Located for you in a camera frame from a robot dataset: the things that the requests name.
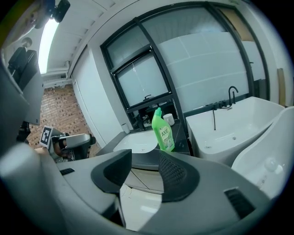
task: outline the bottle cap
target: bottle cap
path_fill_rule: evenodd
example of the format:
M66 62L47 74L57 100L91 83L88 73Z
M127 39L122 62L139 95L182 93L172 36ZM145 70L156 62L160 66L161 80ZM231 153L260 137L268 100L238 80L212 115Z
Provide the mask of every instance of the bottle cap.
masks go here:
M161 112L161 108L158 108L157 110L155 110L154 115L156 115L156 116L160 116L160 117L161 117L161 114L162 114L162 112Z

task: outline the window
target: window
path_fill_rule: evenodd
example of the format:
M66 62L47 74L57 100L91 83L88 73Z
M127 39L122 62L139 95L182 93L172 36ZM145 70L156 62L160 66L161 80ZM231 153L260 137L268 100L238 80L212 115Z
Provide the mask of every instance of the window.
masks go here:
M146 97L168 93L160 69L152 55L139 58L117 74L129 106L143 102Z

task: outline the vent grille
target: vent grille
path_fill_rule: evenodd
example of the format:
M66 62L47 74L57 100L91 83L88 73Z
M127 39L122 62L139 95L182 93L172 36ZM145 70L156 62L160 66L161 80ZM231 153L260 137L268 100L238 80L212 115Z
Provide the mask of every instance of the vent grille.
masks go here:
M255 210L252 204L245 198L245 196L238 189L226 190L225 195L230 201L231 205L237 212L240 219L243 219Z
M74 172L74 169L72 169L72 168L67 168L67 169L64 169L64 170L60 171L61 175L66 175L66 174L69 174L69 173L72 173L72 172Z

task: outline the frosted glass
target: frosted glass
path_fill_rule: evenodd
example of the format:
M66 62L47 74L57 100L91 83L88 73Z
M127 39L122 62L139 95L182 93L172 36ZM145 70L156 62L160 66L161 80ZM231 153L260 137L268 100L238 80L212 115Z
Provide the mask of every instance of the frosted glass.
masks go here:
M170 11L142 23L156 44L173 38L201 32L225 32L204 8Z
M143 102L147 95L156 97L168 92L152 54L135 61L117 76L129 106Z
M147 44L149 42L138 26L120 35L107 47L113 67Z

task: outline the white bathtub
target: white bathtub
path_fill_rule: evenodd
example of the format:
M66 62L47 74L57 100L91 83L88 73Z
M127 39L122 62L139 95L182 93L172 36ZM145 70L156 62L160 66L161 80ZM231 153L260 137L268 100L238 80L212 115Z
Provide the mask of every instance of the white bathtub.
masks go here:
M187 117L188 132L196 157L232 166L238 154L257 140L284 107L255 97L232 109L208 111Z
M238 155L232 169L273 198L283 190L293 159L294 107L289 107L256 142Z

